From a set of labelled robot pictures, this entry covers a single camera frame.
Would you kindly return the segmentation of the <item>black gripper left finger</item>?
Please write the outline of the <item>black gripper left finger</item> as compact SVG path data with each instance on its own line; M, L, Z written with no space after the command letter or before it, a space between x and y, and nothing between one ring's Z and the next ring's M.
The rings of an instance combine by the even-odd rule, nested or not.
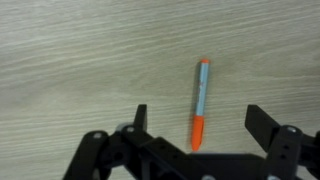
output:
M138 105L133 126L143 131L147 130L147 105L146 104Z

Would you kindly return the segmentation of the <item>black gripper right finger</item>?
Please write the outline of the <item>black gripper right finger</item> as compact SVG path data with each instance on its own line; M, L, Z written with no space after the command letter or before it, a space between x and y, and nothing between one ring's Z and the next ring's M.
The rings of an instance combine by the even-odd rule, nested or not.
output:
M260 147L267 152L280 125L258 105L248 105L245 128Z

